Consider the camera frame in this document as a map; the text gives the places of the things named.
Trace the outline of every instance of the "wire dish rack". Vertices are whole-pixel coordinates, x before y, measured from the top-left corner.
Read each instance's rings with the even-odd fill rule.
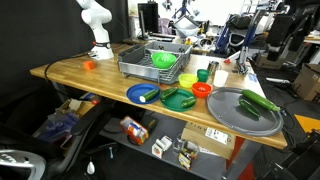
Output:
[[[150,44],[146,46],[136,45],[122,53],[119,53],[119,71],[122,72],[125,77],[136,76],[142,79],[158,82],[159,84],[173,84],[176,82],[182,68],[184,68],[188,63],[190,55],[188,56],[188,54],[185,54],[186,52],[166,51],[173,54],[177,60],[170,68],[159,69],[153,65],[151,55],[155,52],[164,50],[149,49],[147,47],[151,47]]]

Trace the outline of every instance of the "green bowl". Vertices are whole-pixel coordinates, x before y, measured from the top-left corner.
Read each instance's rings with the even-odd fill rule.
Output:
[[[169,69],[177,58],[173,54],[167,52],[156,52],[151,55],[152,62],[159,69]]]

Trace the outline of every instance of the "green cup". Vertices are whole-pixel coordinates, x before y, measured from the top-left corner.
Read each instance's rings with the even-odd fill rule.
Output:
[[[209,77],[209,71],[206,69],[198,69],[197,77],[198,77],[198,82],[206,83]]]

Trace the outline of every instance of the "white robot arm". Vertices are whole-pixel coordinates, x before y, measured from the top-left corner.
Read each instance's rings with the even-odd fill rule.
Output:
[[[113,58],[108,31],[102,26],[111,21],[111,12],[95,0],[77,0],[77,2],[84,9],[81,12],[83,21],[90,26],[95,37],[96,45],[91,50],[92,57],[97,60]]]

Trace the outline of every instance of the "cucumber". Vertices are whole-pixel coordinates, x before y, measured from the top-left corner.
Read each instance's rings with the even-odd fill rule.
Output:
[[[173,87],[173,88],[169,88],[166,89],[164,91],[162,91],[161,95],[160,95],[160,99],[162,101],[165,101],[166,99],[168,99],[170,96],[172,96],[173,94],[175,94],[178,91],[179,88],[177,87]]]
[[[151,91],[148,91],[147,93],[140,96],[139,99],[141,102],[147,102],[154,98],[158,93],[159,89],[152,89]]]
[[[181,103],[182,108],[188,108],[193,106],[196,103],[196,98],[194,98],[193,96],[190,96],[186,99],[184,99]]]
[[[257,108],[255,108],[251,103],[244,99],[239,100],[239,104],[241,107],[243,107],[245,110],[249,111],[251,114],[255,115],[256,117],[261,117],[260,112]]]
[[[241,93],[247,97],[248,99],[252,100],[253,102],[259,104],[260,106],[270,110],[270,111],[280,111],[280,107],[275,105],[273,102],[269,101],[268,99],[260,96],[259,94],[249,90],[243,89]]]

